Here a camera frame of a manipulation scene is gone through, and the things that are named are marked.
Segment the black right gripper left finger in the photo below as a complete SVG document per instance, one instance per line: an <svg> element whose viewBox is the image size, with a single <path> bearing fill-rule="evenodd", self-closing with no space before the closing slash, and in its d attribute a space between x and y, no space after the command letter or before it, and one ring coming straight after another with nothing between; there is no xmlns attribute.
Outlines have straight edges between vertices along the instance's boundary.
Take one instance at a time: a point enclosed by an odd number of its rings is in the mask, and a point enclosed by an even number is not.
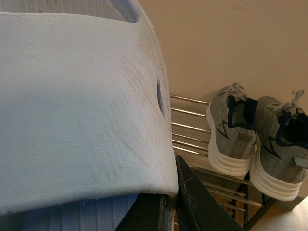
<svg viewBox="0 0 308 231"><path fill-rule="evenodd" d="M117 231L164 231L166 196L140 193L117 226Z"/></svg>

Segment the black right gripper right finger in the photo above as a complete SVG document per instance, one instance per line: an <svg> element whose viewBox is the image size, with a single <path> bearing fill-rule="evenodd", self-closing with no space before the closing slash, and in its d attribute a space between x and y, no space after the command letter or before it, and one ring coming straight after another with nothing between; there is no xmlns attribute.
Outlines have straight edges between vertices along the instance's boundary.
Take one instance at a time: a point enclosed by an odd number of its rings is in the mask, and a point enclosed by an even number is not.
<svg viewBox="0 0 308 231"><path fill-rule="evenodd" d="M176 156L179 193L176 213L181 231L242 231L181 155Z"/></svg>

